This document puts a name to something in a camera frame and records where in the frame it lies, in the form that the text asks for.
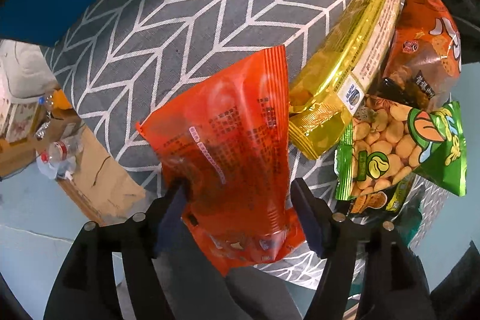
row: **orange chip bag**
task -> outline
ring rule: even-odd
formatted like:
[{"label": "orange chip bag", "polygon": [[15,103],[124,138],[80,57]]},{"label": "orange chip bag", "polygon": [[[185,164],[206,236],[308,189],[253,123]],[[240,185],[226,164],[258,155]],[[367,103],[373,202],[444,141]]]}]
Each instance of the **orange chip bag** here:
[{"label": "orange chip bag", "polygon": [[191,182],[183,221],[222,273],[272,263],[304,240],[286,209],[289,100],[285,47],[264,49],[153,112],[140,134],[167,184]]},{"label": "orange chip bag", "polygon": [[448,99],[461,68],[460,35],[442,1],[405,0],[383,77],[430,111]]}]

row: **bottle cap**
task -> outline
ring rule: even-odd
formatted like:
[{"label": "bottle cap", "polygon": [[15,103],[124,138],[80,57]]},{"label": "bottle cap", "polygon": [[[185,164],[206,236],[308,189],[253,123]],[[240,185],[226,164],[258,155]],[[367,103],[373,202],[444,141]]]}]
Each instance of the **bottle cap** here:
[{"label": "bottle cap", "polygon": [[40,154],[40,159],[42,159],[42,162],[48,163],[48,161],[49,161],[49,154],[47,153],[47,151],[43,151],[43,152]]}]

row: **light blue floor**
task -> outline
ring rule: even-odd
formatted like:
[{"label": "light blue floor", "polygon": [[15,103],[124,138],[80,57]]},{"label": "light blue floor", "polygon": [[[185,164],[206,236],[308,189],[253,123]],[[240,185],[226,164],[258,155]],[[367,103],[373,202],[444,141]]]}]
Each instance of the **light blue floor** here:
[{"label": "light blue floor", "polygon": [[[477,190],[480,94],[476,88],[479,84],[480,64],[466,65],[453,92],[462,105],[469,149],[468,194],[461,199],[455,196],[447,199],[416,250],[431,289],[448,275],[470,240],[480,245],[480,191]],[[0,183],[0,271],[34,320],[42,319],[50,289],[70,243],[86,221],[63,190],[42,176],[36,165]],[[314,293],[296,287],[291,292],[301,307],[308,307]]]},{"label": "light blue floor", "polygon": [[467,64],[452,96],[462,107],[468,151],[467,195],[449,196],[429,233],[418,246],[430,289],[460,260],[470,240],[480,248],[480,64]]},{"label": "light blue floor", "polygon": [[[60,266],[87,221],[36,163],[0,183],[0,272],[34,320],[43,318]],[[114,262],[119,282],[121,262]]]}]

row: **crinkled plastic packaging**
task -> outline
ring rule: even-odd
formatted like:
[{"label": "crinkled plastic packaging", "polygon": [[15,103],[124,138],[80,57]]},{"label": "crinkled plastic packaging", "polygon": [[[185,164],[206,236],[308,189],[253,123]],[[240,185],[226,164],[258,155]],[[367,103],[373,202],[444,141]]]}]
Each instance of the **crinkled plastic packaging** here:
[{"label": "crinkled plastic packaging", "polygon": [[[428,113],[369,97],[338,144],[337,199],[362,197],[356,204],[365,206],[368,198],[382,208],[386,191],[412,173],[464,196],[467,148],[460,117],[458,102]],[[357,207],[353,213],[362,212]]]},{"label": "crinkled plastic packaging", "polygon": [[217,269],[272,263],[304,240],[289,190],[285,47],[265,49],[153,112],[140,134],[167,184],[188,178],[183,221]]},{"label": "crinkled plastic packaging", "polygon": [[[460,35],[441,0],[405,0],[384,78],[422,110],[447,100],[462,69]],[[382,81],[378,95],[393,99]]]},{"label": "crinkled plastic packaging", "polygon": [[385,56],[400,0],[352,0],[290,84],[290,140],[317,159],[340,138]]},{"label": "crinkled plastic packaging", "polygon": [[370,217],[383,220],[392,219],[402,210],[407,196],[412,190],[415,178],[416,175],[411,173],[395,186],[353,198],[350,201],[347,215],[350,217]]}]

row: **logo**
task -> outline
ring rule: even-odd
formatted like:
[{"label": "logo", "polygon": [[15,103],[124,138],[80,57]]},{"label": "logo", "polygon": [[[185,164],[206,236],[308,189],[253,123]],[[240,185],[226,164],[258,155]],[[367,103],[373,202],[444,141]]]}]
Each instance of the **logo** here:
[{"label": "logo", "polygon": [[387,156],[383,152],[372,152],[370,155],[367,151],[359,151],[358,153],[358,174],[357,180],[364,181],[369,176],[372,179],[378,179],[385,174],[390,168]]},{"label": "logo", "polygon": [[418,41],[405,41],[403,43],[402,51],[404,53],[414,53],[418,50],[419,43]]},{"label": "logo", "polygon": [[357,103],[360,101],[360,92],[353,85],[349,88],[347,100],[349,101],[350,109],[353,109],[355,106],[357,106]]}]

